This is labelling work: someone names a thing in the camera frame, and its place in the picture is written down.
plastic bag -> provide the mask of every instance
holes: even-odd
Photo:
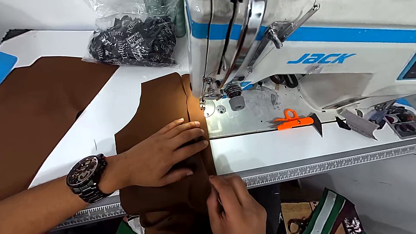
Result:
[[[178,0],[86,0],[98,15],[88,62],[168,67],[176,45]]]

watch face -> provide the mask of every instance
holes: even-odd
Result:
[[[95,156],[84,158],[82,161],[78,162],[68,175],[68,185],[76,186],[90,179],[97,168],[97,165],[98,160]]]

wristwatch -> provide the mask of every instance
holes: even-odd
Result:
[[[88,203],[97,202],[111,195],[101,192],[98,184],[107,162],[105,156],[99,154],[79,161],[67,175],[67,185],[72,192]]]

finger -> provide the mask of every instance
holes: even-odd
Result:
[[[193,172],[189,168],[181,168],[174,170],[172,172],[167,173],[161,178],[161,186],[165,186],[167,184],[172,184],[176,181],[179,181],[187,176],[192,175]]]
[[[208,215],[211,225],[217,225],[221,220],[220,207],[217,195],[213,190],[207,199]]]
[[[201,137],[204,135],[204,130],[200,128],[189,129],[184,132],[181,132],[176,137],[169,140],[169,144],[171,144],[173,149],[179,148],[181,145]]]
[[[224,179],[233,187],[238,201],[242,206],[251,204],[252,197],[250,193],[248,193],[247,187],[241,177],[235,175],[224,177]]]
[[[210,177],[209,181],[220,194],[221,203],[227,214],[241,212],[241,205],[233,190],[233,187],[220,176]]]
[[[193,129],[193,128],[197,128],[201,125],[200,122],[198,121],[194,121],[194,122],[189,122],[189,123],[185,123],[185,124],[181,124],[179,126],[174,127],[172,130],[170,130],[169,132],[166,133],[166,136],[170,139],[172,137],[176,137],[177,135],[179,135],[181,132],[184,132],[186,130],[189,129]]]
[[[165,133],[169,132],[170,130],[172,130],[173,128],[175,128],[176,126],[181,125],[183,123],[183,121],[184,121],[183,118],[177,119],[177,120],[171,122],[170,124],[164,126],[156,134],[165,134]]]
[[[184,159],[189,158],[190,156],[198,153],[199,151],[205,149],[208,146],[208,141],[202,140],[197,143],[179,148],[173,152],[172,164],[176,164]]]

brown fabric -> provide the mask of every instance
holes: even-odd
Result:
[[[0,85],[0,200],[29,186],[117,66],[73,57],[42,57],[14,69]]]
[[[191,209],[145,213],[140,224],[146,234],[212,234],[209,216]]]
[[[136,115],[116,134],[117,153],[129,150],[182,117],[185,122],[200,121],[206,133],[204,138],[209,140],[203,111],[200,110],[198,99],[192,96],[189,83],[189,75],[180,77],[177,73],[143,83]],[[120,200],[126,213],[140,214],[145,228],[155,226],[155,222],[145,220],[147,212],[180,213],[192,210],[206,214],[206,199],[211,191],[208,175],[216,174],[210,146],[175,165],[175,168],[180,167],[192,168],[194,174],[164,187],[131,186],[122,189]]]

